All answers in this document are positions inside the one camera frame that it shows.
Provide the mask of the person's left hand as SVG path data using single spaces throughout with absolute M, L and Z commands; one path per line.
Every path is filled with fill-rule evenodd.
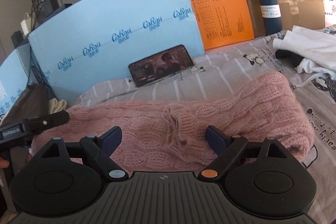
M 10 162 L 0 157 L 0 168 L 4 169 L 10 165 Z

